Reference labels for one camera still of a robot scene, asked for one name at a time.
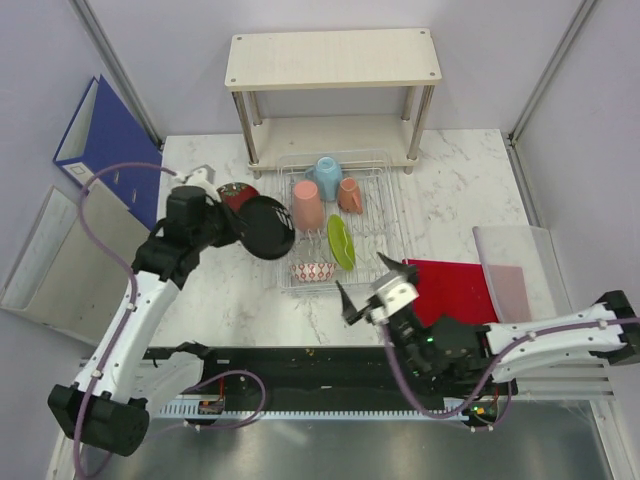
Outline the red floral plate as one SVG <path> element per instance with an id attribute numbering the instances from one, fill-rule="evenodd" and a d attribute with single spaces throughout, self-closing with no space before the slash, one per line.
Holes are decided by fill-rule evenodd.
<path id="1" fill-rule="evenodd" d="M 234 212 L 238 212 L 246 201 L 260 195 L 255 187 L 244 182 L 230 182 L 221 185 L 217 188 L 217 193 L 221 201 Z"/>

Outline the black plate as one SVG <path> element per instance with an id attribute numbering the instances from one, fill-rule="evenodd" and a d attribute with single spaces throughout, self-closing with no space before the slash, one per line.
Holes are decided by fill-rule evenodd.
<path id="1" fill-rule="evenodd" d="M 240 241 L 253 256 L 278 260 L 293 247 L 296 232 L 292 215 L 279 201 L 259 195 L 245 201 L 239 209 Z"/>

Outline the green plastic plate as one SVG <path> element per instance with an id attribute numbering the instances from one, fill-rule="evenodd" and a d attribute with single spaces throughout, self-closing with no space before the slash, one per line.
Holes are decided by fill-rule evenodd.
<path id="1" fill-rule="evenodd" d="M 331 252 L 338 265 L 346 271 L 352 271 L 356 266 L 355 247 L 351 234 L 340 216 L 336 214 L 329 216 L 327 236 Z"/>

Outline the pink plastic tumbler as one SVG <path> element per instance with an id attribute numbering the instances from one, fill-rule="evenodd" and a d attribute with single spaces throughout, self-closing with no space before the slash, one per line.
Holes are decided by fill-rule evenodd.
<path id="1" fill-rule="evenodd" d="M 295 184 L 292 208 L 294 224 L 299 230 L 320 230 L 324 226 L 324 205 L 313 181 L 302 180 Z"/>

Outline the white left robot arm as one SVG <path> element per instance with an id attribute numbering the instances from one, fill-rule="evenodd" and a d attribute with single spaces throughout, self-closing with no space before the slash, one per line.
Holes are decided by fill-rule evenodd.
<path id="1" fill-rule="evenodd" d="M 165 217 L 125 267 L 129 285 L 94 354 L 70 385 L 56 385 L 48 396 L 69 439 L 129 456 L 142 444 L 153 413 L 191 387 L 198 393 L 216 388 L 220 371 L 197 343 L 181 345 L 147 380 L 136 371 L 201 252 L 236 242 L 237 223 L 231 208 L 200 186 L 171 191 Z"/>

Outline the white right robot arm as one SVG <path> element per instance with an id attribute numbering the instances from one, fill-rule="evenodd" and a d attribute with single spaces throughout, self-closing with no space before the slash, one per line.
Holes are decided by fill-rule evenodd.
<path id="1" fill-rule="evenodd" d="M 621 290 L 602 295 L 582 311 L 531 323 L 464 323 L 443 314 L 426 326 L 417 315 L 415 265 L 383 256 L 387 273 L 377 279 L 363 308 L 340 293 L 342 317 L 381 328 L 394 379 L 406 397 L 412 386 L 438 397 L 475 399 L 514 387 L 523 372 L 577 358 L 611 365 L 639 361 L 639 319 Z"/>

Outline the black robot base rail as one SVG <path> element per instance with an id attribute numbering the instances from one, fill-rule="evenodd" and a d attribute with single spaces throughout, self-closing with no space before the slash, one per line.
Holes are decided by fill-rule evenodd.
<path id="1" fill-rule="evenodd" d="M 422 347 L 395 347 L 410 389 L 435 411 L 447 398 L 465 399 L 490 363 L 486 348 L 439 352 L 434 341 Z M 410 409 L 394 379 L 383 347 L 234 347 L 209 349 L 204 373 L 233 376 L 201 388 L 220 393 L 232 407 Z"/>

